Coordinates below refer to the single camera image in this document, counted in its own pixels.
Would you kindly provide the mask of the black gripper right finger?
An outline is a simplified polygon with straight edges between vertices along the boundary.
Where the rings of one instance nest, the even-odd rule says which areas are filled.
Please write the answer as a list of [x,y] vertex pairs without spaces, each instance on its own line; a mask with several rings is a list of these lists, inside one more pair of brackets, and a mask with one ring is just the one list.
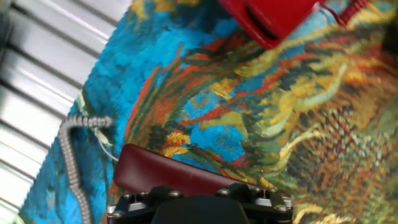
[[278,190],[234,183],[219,189],[216,196],[237,202],[249,223],[293,224],[292,200]]

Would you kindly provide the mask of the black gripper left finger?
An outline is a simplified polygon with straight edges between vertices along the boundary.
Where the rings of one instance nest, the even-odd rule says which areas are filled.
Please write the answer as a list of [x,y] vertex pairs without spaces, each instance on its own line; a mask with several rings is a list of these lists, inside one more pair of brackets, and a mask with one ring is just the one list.
[[154,187],[138,194],[124,194],[114,210],[107,212],[107,224],[151,223],[163,203],[178,198],[183,198],[183,193],[166,186]]

